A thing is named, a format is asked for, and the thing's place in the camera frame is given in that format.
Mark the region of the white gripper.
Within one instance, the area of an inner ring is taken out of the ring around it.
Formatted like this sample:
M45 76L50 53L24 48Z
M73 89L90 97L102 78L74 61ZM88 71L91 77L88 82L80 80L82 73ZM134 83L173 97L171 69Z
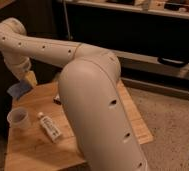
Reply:
M38 84L36 75L30 69L31 61L29 58L26 58L20 64L10 64L10 71L18 80L24 78L24 80L27 81L32 87L36 87Z

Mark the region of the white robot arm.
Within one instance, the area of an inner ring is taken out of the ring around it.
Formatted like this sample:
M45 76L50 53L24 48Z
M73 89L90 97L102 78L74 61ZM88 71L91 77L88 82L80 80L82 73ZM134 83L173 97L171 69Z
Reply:
M15 18L0 22L0 52L18 79L33 59L60 67L59 97L91 171L150 171L119 95L121 66L110 50L30 37Z

